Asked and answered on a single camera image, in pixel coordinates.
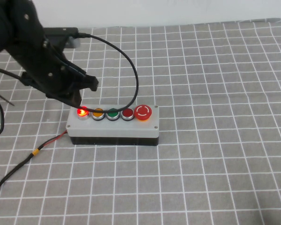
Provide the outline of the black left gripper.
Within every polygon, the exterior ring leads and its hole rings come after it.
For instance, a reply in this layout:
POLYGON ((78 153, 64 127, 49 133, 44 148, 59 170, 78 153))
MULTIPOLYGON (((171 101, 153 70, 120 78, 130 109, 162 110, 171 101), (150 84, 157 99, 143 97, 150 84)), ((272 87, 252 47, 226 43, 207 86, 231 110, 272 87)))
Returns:
POLYGON ((21 44, 21 66, 26 70, 22 79, 49 98, 69 106, 80 106, 79 90, 97 91, 99 81, 65 57, 63 50, 72 41, 72 38, 63 38, 52 44, 45 39, 38 46, 21 44))

